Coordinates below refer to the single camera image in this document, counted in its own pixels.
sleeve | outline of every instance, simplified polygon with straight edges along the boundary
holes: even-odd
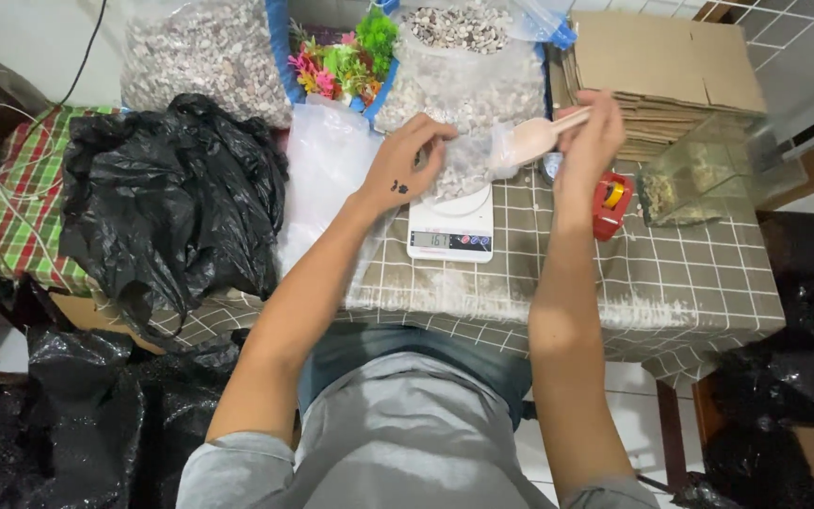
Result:
[[[659,501],[635,477],[612,477],[582,488],[563,509],[659,509]]]
[[[275,436],[243,431],[200,445],[187,459],[178,509],[254,507],[287,487],[294,452]]]

white scale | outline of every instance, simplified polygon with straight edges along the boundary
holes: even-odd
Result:
[[[410,203],[407,255],[420,260],[486,263],[492,260],[495,223],[492,185],[442,203]]]

stack of cardboard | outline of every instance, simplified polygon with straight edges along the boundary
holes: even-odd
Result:
[[[627,129],[619,158],[650,161],[716,111],[765,112],[739,26],[607,11],[571,22],[579,38],[551,63],[554,106],[613,90]]]

gray shirt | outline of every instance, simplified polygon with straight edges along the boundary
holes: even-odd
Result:
[[[520,471],[505,401],[418,353],[380,357],[340,378],[310,405],[302,430],[296,453],[252,432],[200,445],[177,506],[554,507]],[[564,505],[658,508],[632,477],[587,486]]]

red tape dispenser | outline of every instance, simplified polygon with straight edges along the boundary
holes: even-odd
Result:
[[[606,171],[599,179],[593,199],[593,233],[595,238],[606,241],[624,225],[624,212],[633,196],[633,181]]]

